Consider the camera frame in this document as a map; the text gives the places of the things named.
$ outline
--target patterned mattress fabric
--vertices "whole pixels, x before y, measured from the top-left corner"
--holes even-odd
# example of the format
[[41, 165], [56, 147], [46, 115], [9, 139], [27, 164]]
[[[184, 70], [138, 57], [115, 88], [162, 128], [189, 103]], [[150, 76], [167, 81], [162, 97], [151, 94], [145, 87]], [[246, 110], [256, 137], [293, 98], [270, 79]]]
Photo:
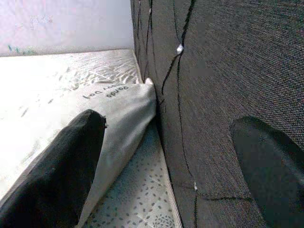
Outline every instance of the patterned mattress fabric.
[[133, 50], [0, 58], [0, 120], [93, 83], [142, 83]]
[[134, 156], [83, 228], [173, 228], [161, 163], [163, 153], [153, 123]]

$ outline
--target white wall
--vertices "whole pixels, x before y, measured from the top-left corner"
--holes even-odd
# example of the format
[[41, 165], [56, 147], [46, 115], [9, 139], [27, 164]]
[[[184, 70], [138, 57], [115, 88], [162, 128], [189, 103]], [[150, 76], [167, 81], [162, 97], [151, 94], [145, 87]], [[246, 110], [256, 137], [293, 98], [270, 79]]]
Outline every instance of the white wall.
[[0, 56], [133, 48], [130, 0], [0, 0]]

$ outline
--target black fabric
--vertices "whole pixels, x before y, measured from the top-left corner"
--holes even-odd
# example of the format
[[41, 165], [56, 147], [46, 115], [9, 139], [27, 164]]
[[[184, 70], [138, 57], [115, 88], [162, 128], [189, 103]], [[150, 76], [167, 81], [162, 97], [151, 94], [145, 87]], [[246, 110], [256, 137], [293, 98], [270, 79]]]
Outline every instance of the black fabric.
[[65, 127], [0, 202], [2, 228], [74, 227], [94, 179], [105, 119], [86, 110]]
[[254, 117], [231, 126], [249, 189], [271, 227], [304, 224], [304, 152], [283, 132]]
[[[134, 33], [138, 23], [143, 32], [149, 31], [147, 52], [138, 52], [144, 49], [146, 34], [135, 39], [135, 49], [142, 76], [155, 83], [158, 129], [174, 192], [177, 187], [194, 192], [194, 182], [198, 188], [196, 194], [179, 194], [179, 210], [195, 197], [197, 202], [219, 200], [218, 210], [210, 213], [213, 222], [229, 221], [233, 214], [248, 227], [263, 226], [229, 126], [242, 116], [256, 116], [303, 149], [303, 4], [272, 0], [132, 0], [131, 4]], [[151, 5], [149, 24], [144, 8]], [[180, 43], [184, 51], [178, 55]], [[227, 211], [225, 200], [234, 211]], [[183, 224], [192, 227], [195, 212], [198, 224], [193, 226], [203, 223], [203, 207], [189, 206], [192, 209], [183, 209]], [[247, 217], [244, 211], [259, 216]]]

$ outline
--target dark gray upholstered surface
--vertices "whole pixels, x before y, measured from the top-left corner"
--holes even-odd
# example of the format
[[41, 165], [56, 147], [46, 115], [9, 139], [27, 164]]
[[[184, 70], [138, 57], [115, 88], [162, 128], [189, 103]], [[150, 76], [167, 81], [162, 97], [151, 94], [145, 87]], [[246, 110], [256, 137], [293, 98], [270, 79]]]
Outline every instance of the dark gray upholstered surface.
[[304, 2], [131, 0], [131, 7], [184, 226], [264, 226], [229, 126], [255, 116], [304, 148]]

